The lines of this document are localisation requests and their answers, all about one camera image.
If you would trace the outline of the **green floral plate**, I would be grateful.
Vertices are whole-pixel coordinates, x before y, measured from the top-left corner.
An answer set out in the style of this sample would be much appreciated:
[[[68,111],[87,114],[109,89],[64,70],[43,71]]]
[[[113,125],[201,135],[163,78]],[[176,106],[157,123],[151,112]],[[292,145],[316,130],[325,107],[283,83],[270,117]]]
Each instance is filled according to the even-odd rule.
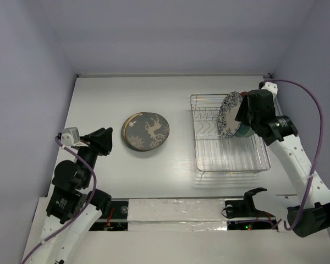
[[[249,138],[255,134],[254,130],[247,125],[244,125],[243,123],[240,124],[240,127],[235,133],[235,137],[238,138]]]

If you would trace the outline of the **dark blue patterned plate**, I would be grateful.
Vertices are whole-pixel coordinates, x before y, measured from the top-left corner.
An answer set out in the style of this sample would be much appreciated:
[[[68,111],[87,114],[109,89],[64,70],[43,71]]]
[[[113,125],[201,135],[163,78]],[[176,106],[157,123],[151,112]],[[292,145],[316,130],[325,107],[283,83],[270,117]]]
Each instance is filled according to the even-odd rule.
[[[218,133],[222,137],[232,138],[241,126],[241,122],[236,121],[235,118],[242,101],[242,95],[236,91],[224,98],[218,112]]]

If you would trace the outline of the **teal blue plate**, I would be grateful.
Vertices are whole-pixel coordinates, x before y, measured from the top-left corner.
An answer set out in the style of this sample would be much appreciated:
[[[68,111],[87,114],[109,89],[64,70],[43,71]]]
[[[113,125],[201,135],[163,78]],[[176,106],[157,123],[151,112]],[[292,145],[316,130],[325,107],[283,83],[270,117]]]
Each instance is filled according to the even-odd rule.
[[[127,146],[131,150],[138,151],[138,152],[148,152],[148,151],[152,151],[152,150],[158,149],[158,148],[160,148],[162,146],[162,145],[158,145],[156,147],[143,149],[143,148],[136,148],[136,147],[132,146],[130,143],[128,143],[127,141],[124,141],[123,143],[125,144],[125,146]]]

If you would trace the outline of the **grey crane pattern plate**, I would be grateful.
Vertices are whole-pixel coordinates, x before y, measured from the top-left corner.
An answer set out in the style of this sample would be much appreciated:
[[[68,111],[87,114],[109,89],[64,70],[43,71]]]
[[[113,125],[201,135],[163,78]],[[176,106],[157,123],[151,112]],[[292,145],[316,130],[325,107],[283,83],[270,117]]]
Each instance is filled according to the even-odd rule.
[[[168,121],[160,114],[152,112],[142,112],[127,124],[125,130],[128,143],[138,149],[163,145],[169,133]]]

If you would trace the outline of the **beige bird plate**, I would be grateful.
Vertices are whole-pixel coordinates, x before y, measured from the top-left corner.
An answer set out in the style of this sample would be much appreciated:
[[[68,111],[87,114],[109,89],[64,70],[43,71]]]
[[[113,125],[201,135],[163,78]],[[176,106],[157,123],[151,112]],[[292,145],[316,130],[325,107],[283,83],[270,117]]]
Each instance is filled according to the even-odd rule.
[[[123,123],[123,126],[121,128],[121,138],[123,140],[123,142],[128,146],[128,147],[132,147],[131,144],[128,143],[127,139],[126,139],[126,135],[125,135],[125,130],[126,130],[126,126],[127,124],[132,120],[134,119],[135,117],[141,115],[142,113],[139,112],[139,113],[135,113],[133,114],[132,116],[130,116],[124,123]]]

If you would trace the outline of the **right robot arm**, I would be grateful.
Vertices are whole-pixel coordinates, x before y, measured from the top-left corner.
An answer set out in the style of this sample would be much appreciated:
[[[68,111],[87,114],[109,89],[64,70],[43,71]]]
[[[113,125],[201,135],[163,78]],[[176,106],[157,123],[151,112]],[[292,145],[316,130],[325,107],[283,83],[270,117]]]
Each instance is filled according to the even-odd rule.
[[[293,203],[265,188],[256,188],[244,194],[243,211],[249,216],[268,212],[302,238],[329,228],[330,190],[304,152],[293,122],[286,115],[276,115],[273,93],[265,89],[249,91],[235,119],[250,126],[276,155],[300,200]]]

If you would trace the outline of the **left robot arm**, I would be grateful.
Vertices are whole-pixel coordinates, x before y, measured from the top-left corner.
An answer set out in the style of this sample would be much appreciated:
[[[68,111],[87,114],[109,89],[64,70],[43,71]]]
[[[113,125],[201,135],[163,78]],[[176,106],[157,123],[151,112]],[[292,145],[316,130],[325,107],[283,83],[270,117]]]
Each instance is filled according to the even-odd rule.
[[[71,127],[55,137],[57,145],[75,159],[56,165],[41,240],[22,263],[71,263],[92,225],[110,213],[112,197],[96,188],[94,167],[98,157],[110,154],[112,134],[112,128],[100,128],[80,136]]]

